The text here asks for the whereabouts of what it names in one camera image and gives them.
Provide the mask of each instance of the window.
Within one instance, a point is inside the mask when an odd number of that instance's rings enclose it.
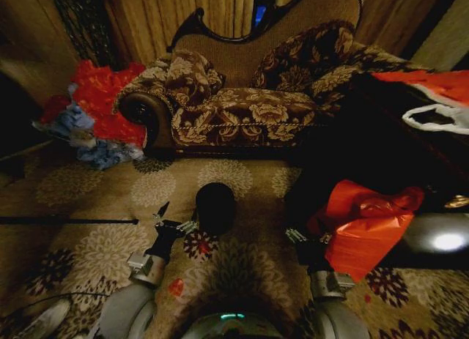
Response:
[[[275,3],[276,0],[254,0],[251,30],[254,30],[254,28],[262,21],[265,11]]]

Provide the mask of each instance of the carpet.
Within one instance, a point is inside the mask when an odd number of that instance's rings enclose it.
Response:
[[[282,197],[299,168],[190,158],[95,171],[54,146],[25,160],[25,178],[0,190],[0,215],[139,223],[0,226],[0,338],[56,300],[50,297],[69,293],[94,295],[70,295],[73,305],[54,337],[89,330],[106,297],[129,284],[128,256],[155,239],[152,213],[170,201],[165,217],[189,220],[198,189],[209,182],[234,191],[234,227],[219,238],[194,231],[175,242],[146,338],[178,338],[197,316],[242,306],[262,312],[289,338],[314,337],[309,278],[282,228]],[[468,289],[469,275],[460,271],[378,268],[347,293],[347,304],[373,338],[469,338]]]

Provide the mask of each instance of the throw pillow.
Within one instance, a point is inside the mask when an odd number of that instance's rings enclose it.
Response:
[[[200,53],[175,51],[165,83],[169,95],[183,107],[201,104],[212,94],[207,77],[210,67]]]
[[[207,71],[207,77],[208,83],[210,84],[210,91],[212,92],[212,95],[215,95],[218,90],[223,88],[223,85],[225,84],[226,80],[226,75],[217,72],[213,68],[210,68]]]
[[[309,93],[312,81],[347,60],[353,33],[351,23],[330,21],[290,37],[265,55],[251,85]]]

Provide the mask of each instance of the floor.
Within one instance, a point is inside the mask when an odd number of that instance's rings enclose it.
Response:
[[[220,238],[196,231],[176,241],[147,338],[178,338],[209,307],[244,305],[272,318],[285,335],[311,338],[309,279],[282,233],[282,196],[299,168],[274,160],[193,158],[101,172],[52,145],[26,157],[25,173],[0,189],[1,216],[139,223],[1,225],[0,338],[56,299],[49,297],[76,292],[94,295],[68,295],[73,306],[54,337],[86,332],[106,297],[128,284],[128,256],[156,237],[152,213],[170,201],[165,217],[188,220],[196,192],[208,182],[233,189],[234,227]],[[347,294],[347,304],[373,338],[469,338],[468,289],[469,274],[461,271],[381,268]]]

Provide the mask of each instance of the sofa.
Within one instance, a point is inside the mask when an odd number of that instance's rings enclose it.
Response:
[[[116,98],[115,111],[146,127],[147,154],[284,154],[322,140],[353,74],[420,68],[354,41],[361,0],[292,0],[240,39],[211,32],[203,14]],[[175,72],[190,84],[170,86]]]

